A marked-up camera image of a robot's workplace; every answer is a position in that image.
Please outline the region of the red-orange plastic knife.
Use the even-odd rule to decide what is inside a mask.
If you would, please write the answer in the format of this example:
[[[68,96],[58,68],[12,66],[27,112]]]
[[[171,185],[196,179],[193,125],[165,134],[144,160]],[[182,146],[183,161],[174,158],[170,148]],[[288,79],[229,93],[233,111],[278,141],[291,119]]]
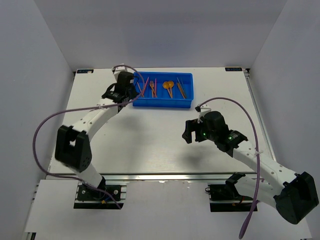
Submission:
[[[149,77],[147,78],[144,86],[143,86],[143,89],[142,89],[142,92],[141,92],[141,96],[144,98],[145,97],[145,92],[146,92],[146,89],[147,89],[147,86],[148,86],[148,83],[149,83]]]

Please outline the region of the orange fork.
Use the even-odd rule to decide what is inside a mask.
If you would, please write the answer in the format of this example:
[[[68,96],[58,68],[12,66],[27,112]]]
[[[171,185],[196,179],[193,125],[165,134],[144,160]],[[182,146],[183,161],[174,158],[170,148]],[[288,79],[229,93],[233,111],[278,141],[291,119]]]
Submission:
[[[149,86],[150,86],[150,88],[151,88],[151,95],[152,95],[152,97],[153,97],[153,98],[156,98],[157,95],[156,95],[156,91],[155,91],[155,83],[154,83],[152,80],[149,82]]]
[[[152,80],[149,82],[149,86],[151,89],[151,96],[152,96],[152,98],[154,98],[155,97],[155,95],[154,95],[154,82]]]

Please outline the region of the red-orange fork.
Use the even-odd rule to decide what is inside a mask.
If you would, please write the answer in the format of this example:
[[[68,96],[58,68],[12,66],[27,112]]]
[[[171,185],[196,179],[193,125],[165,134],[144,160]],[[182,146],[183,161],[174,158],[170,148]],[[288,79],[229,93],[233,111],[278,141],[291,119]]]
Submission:
[[[155,96],[155,98],[157,98],[158,96],[157,96],[157,79],[155,78],[155,80],[154,80],[154,96]]]

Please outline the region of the orange spoon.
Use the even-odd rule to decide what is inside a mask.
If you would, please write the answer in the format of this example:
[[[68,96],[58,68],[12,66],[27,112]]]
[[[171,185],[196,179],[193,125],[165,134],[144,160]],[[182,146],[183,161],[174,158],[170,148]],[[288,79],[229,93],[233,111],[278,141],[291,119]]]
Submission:
[[[162,87],[167,90],[170,98],[172,98],[171,87],[168,81],[163,82]]]
[[[174,82],[173,81],[168,81],[168,85],[169,85],[170,97],[173,98],[172,88],[174,87]]]

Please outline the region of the grey-blue chopstick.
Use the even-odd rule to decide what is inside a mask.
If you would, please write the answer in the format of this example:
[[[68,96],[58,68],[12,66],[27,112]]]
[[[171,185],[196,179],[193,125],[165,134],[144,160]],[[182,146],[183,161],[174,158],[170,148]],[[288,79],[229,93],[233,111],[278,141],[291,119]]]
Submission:
[[[184,86],[184,83],[183,83],[183,80],[182,80],[182,79],[180,80],[180,84],[181,84],[182,89],[183,89],[183,91],[184,91],[184,94],[185,94],[185,96],[186,96],[186,98],[187,98],[187,93],[186,93],[185,86]]]
[[[177,78],[177,86],[178,86],[178,89],[179,89],[182,97],[185,99],[185,98],[186,98],[185,92],[184,92],[184,90],[183,90],[183,88],[182,88],[182,85],[181,85],[181,82],[180,82],[179,78]]]

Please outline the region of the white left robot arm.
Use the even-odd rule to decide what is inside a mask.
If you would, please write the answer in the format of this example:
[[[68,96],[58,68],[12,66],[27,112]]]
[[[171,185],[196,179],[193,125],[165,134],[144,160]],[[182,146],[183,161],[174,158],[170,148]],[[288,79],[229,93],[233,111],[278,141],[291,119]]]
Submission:
[[[91,140],[100,128],[116,116],[126,102],[137,97],[134,74],[121,70],[101,96],[96,109],[90,110],[73,125],[62,125],[57,131],[54,157],[89,185],[88,193],[99,200],[105,196],[104,177],[92,164]]]

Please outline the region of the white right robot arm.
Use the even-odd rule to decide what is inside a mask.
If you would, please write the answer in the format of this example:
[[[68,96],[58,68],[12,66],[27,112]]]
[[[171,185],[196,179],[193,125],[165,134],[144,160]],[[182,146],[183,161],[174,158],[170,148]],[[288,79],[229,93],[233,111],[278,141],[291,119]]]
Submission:
[[[246,174],[234,173],[225,182],[225,192],[229,198],[252,198],[257,193],[259,202],[275,208],[283,219],[293,225],[298,224],[319,204],[315,181],[309,173],[296,173],[267,155],[258,153],[245,135],[229,129],[220,112],[208,111],[197,119],[187,120],[182,134],[186,143],[192,143],[193,133],[196,142],[214,142],[220,151],[247,165],[265,179],[264,183],[257,186],[256,180]]]

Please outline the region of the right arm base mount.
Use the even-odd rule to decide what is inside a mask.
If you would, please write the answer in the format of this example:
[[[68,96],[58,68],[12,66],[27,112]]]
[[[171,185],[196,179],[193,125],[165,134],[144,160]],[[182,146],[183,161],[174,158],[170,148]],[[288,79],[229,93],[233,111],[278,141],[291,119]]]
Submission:
[[[204,191],[209,197],[211,213],[248,213],[253,199],[250,196],[239,195],[234,184],[244,173],[235,172],[224,178],[212,178],[208,180]]]

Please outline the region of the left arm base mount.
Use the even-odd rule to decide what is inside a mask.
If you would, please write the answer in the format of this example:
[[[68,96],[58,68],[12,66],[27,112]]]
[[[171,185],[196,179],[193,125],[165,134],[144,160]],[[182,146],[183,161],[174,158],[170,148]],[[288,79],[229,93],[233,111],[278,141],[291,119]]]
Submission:
[[[85,210],[120,210],[126,199],[127,186],[107,184],[105,191],[114,198],[120,208],[107,194],[94,191],[84,184],[79,184],[77,187],[73,208]]]

